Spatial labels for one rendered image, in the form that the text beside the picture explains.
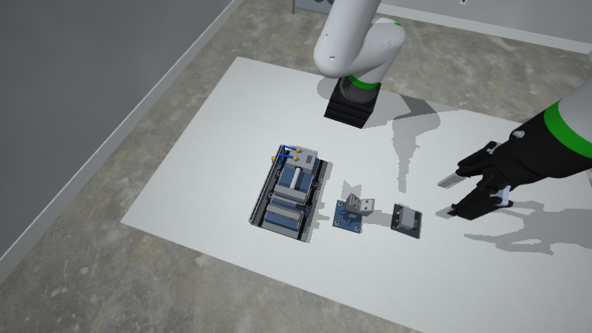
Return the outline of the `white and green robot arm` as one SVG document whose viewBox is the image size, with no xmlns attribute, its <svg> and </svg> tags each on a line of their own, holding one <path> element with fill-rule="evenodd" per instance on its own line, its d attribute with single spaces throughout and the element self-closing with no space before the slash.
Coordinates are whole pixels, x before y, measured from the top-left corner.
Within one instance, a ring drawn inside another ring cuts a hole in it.
<svg viewBox="0 0 592 333">
<path fill-rule="evenodd" d="M 342 77 L 339 90 L 354 103 L 374 99 L 406 39 L 398 22 L 373 19 L 380 2 L 335 0 L 314 48 L 319 73 Z M 509 144 L 523 165 L 546 177 L 566 178 L 592 168 L 592 76 L 514 129 Z"/>
</svg>

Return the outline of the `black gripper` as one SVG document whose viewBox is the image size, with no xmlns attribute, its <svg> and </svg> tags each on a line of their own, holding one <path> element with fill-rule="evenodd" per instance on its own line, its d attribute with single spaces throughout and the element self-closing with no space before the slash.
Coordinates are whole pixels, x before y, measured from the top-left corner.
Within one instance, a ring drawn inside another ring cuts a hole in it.
<svg viewBox="0 0 592 333">
<path fill-rule="evenodd" d="M 523 165 L 513 154 L 509 140 L 503 144 L 490 141 L 481 150 L 459 161 L 458 167 L 455 173 L 437 185 L 449 189 L 466 177 L 477 175 L 483 175 L 482 180 L 460 202 L 436 212 L 444 219 L 458 216 L 473 220 L 499 208 L 510 208 L 513 202 L 508 200 L 509 192 L 519 185 L 548 178 Z"/>
</svg>

